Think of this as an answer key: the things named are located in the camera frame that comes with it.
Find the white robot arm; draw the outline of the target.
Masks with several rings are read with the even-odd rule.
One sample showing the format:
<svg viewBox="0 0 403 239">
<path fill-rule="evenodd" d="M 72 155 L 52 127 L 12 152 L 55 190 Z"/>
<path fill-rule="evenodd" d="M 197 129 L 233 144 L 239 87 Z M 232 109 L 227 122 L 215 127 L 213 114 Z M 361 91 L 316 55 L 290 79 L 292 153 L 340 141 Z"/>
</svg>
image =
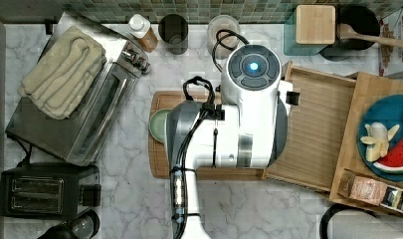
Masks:
<svg viewBox="0 0 403 239">
<path fill-rule="evenodd" d="M 199 211 L 197 169 L 273 164 L 285 148 L 288 117 L 300 94 L 282 79 L 278 56 L 253 44 L 228 57 L 219 104 L 209 81 L 194 77 L 185 84 L 201 86 L 209 95 L 204 102 L 186 95 L 164 123 L 173 239 L 207 239 Z"/>
</svg>

